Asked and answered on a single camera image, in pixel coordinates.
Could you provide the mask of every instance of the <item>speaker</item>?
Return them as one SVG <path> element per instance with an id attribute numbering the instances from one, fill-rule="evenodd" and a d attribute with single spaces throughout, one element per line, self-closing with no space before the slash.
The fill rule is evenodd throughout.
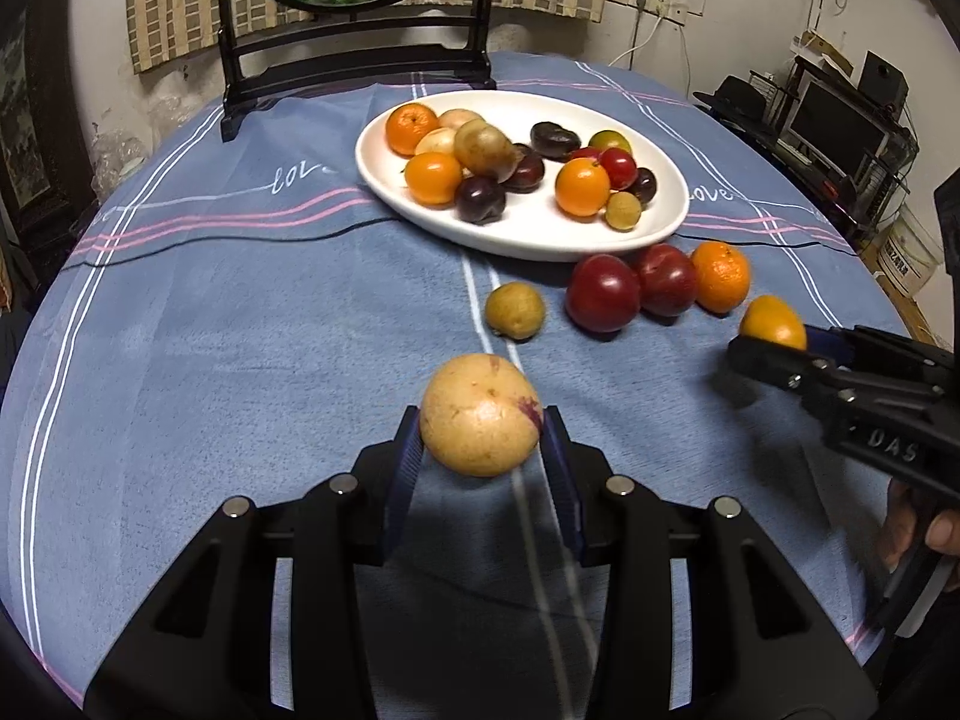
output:
<path id="1" fill-rule="evenodd" d="M 867 52 L 857 88 L 881 108 L 889 110 L 895 122 L 904 111 L 909 91 L 904 74 L 873 52 Z"/>

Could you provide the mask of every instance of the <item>person's hand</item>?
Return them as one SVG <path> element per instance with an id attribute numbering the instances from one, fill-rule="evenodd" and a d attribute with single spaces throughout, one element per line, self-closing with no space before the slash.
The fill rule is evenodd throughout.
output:
<path id="1" fill-rule="evenodd" d="M 891 480 L 887 488 L 887 518 L 877 538 L 877 552 L 889 570 L 896 568 L 910 548 L 916 528 L 917 513 L 910 500 L 910 488 L 902 482 Z M 936 552 L 960 557 L 960 512 L 946 509 L 937 514 L 923 540 Z M 960 573 L 947 583 L 947 590 L 958 586 Z"/>

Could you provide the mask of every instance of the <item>plastic bag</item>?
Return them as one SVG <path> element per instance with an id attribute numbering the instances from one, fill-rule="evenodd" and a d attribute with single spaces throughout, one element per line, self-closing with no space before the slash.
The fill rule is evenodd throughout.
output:
<path id="1" fill-rule="evenodd" d="M 93 159 L 93 191 L 100 205 L 128 177 L 137 172 L 150 154 L 146 146 L 125 130 L 98 132 L 90 145 Z"/>
<path id="2" fill-rule="evenodd" d="M 176 129 L 200 110 L 200 100 L 185 100 L 164 95 L 150 105 L 150 125 L 154 132 L 154 148 L 169 138 Z"/>

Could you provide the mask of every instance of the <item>blue tablecloth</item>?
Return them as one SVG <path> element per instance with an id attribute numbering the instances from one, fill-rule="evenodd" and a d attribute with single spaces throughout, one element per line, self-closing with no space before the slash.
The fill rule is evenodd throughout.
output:
<path id="1" fill-rule="evenodd" d="M 752 295 L 780 295 L 814 324 L 902 331 L 822 215 L 673 92 L 553 57 L 501 53 L 493 69 L 501 89 L 586 105 L 655 141 L 691 190 L 674 244 L 743 245 Z M 521 365 L 575 440 L 601 446 L 662 497 L 740 498 L 860 645 L 856 558 L 869 552 L 884 480 L 818 450 L 818 427 L 789 398 L 723 375 L 739 313 L 694 309 L 674 326 L 639 317 L 599 343 L 563 315 L 569 266 L 461 250 L 359 185 L 352 150 L 366 122 L 454 88 L 415 76 L 287 98 L 250 114 L 232 143 L 221 143 L 219 105 L 205 108 L 114 194 L 56 279 L 0 413 L 10 480 L 0 485 L 0 597 L 76 698 L 224 498 L 299 497 L 390 437 L 438 365 L 480 350 Z M 491 336 L 478 312 L 492 288 L 518 278 L 548 305 L 544 331 L 522 346 Z M 560 547 L 539 456 L 488 482 L 427 460 L 402 546 L 358 583 L 382 717 L 534 720 L 582 709 L 606 572 L 575 569 Z M 678 593 L 683 701 L 689 637 Z M 272 671 L 281 703 L 284 614 L 281 601 Z"/>

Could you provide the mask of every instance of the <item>oval plate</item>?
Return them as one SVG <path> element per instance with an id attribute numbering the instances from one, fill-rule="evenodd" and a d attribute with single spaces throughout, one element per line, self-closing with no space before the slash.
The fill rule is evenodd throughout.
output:
<path id="1" fill-rule="evenodd" d="M 584 145 L 595 132 L 614 129 L 630 141 L 637 165 L 649 167 L 656 175 L 656 195 L 630 232 L 616 232 L 599 216 L 577 221 L 565 215 L 557 207 L 553 191 L 560 163 L 549 160 L 544 160 L 546 176 L 539 189 L 530 194 L 508 193 L 507 209 L 499 220 L 470 224 L 460 220 L 452 207 L 426 208 L 411 198 L 403 179 L 406 160 L 388 148 L 384 135 L 392 109 L 380 114 L 357 139 L 354 154 L 360 175 L 402 217 L 455 244 L 523 260 L 573 262 L 587 254 L 648 247 L 672 235 L 688 213 L 688 187 L 673 161 L 640 133 L 582 105 L 522 92 L 493 91 L 445 92 L 416 102 L 429 105 L 438 115 L 451 108 L 476 111 L 515 143 L 529 143 L 530 128 L 537 122 L 556 122 L 571 129 Z"/>

